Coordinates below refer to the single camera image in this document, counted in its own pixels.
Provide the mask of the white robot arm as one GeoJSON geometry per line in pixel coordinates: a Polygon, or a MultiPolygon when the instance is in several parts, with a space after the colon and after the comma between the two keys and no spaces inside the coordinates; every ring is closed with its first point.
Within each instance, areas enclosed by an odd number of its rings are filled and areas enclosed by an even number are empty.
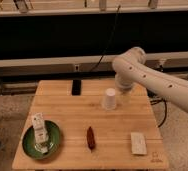
{"type": "Polygon", "coordinates": [[[140,47],[114,58],[112,68],[118,89],[130,91],[138,83],[188,113],[188,81],[153,70],[144,65],[145,61],[146,53],[140,47]]]}

